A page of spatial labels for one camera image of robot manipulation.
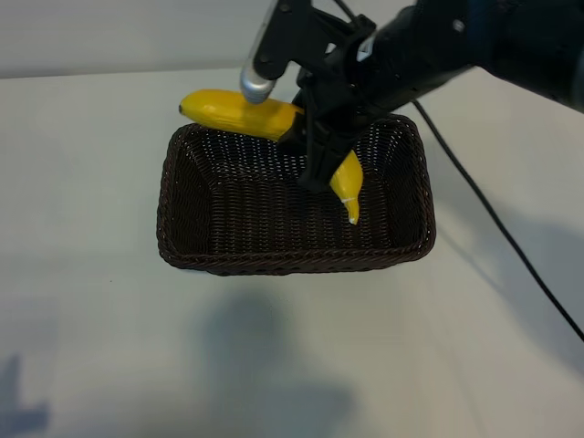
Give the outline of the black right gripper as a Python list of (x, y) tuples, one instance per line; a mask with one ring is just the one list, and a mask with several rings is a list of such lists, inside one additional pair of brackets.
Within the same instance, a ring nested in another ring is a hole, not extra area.
[(363, 130), (382, 110), (373, 100), (385, 55), (381, 31), (306, 31), (296, 48), (299, 92), (291, 127), (277, 141), (281, 154), (307, 154), (298, 182), (308, 190), (326, 190)]

